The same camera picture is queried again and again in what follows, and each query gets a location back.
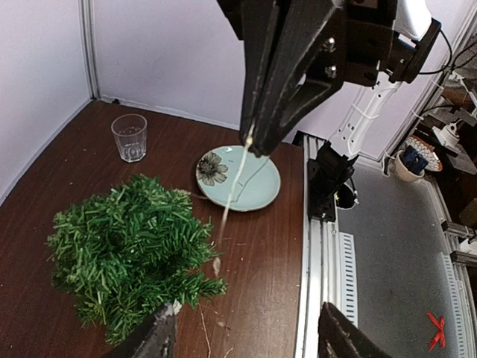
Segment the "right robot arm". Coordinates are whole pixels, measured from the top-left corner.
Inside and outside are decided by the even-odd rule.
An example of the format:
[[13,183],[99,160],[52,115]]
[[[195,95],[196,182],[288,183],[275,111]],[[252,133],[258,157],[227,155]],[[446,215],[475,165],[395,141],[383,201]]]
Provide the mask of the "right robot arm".
[[345,83],[363,87],[338,129],[307,163],[308,214],[335,220],[366,133],[402,84],[419,74],[441,31],[424,1],[220,1],[243,42],[239,138],[268,156]]

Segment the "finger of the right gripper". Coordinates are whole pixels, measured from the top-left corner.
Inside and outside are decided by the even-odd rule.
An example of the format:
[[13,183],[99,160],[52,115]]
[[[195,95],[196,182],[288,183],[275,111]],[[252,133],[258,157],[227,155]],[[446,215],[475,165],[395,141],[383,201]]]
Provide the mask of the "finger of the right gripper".
[[279,5],[275,1],[243,1],[241,3],[245,60],[239,134],[242,144],[247,142],[250,129],[253,127],[258,113],[278,18]]
[[292,1],[256,112],[257,156],[342,87],[344,67],[344,1]]

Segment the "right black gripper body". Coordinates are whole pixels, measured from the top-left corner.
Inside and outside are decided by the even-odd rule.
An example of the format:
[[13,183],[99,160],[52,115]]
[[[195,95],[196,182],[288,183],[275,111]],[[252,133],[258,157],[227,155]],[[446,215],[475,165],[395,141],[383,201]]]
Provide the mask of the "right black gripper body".
[[[237,38],[243,42],[242,2],[220,1],[218,4]],[[279,18],[271,47],[269,65],[292,1],[275,2],[279,5]],[[398,3],[397,1],[344,1],[344,3],[344,81],[371,87],[376,83],[377,73],[381,66],[391,55]]]

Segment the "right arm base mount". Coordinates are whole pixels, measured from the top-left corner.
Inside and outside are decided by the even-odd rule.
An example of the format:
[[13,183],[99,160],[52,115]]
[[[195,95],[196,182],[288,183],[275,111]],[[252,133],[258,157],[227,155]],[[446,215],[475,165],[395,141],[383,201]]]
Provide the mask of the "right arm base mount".
[[307,162],[308,172],[308,216],[325,222],[334,222],[334,195],[349,180],[355,169],[357,158],[349,159],[338,154],[326,141],[317,152],[315,159]]

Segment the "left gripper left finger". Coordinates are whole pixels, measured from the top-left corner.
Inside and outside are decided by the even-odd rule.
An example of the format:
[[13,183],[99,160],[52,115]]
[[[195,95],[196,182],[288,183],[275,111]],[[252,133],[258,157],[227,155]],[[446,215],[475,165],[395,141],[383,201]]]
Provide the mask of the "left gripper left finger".
[[148,316],[119,345],[102,357],[172,358],[176,342],[176,314],[174,305],[163,304]]

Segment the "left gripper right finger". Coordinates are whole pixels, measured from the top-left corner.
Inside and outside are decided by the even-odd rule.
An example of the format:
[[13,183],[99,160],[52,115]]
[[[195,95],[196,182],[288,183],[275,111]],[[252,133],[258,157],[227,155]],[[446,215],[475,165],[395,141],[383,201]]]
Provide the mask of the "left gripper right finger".
[[321,307],[318,335],[319,357],[391,358],[330,302]]

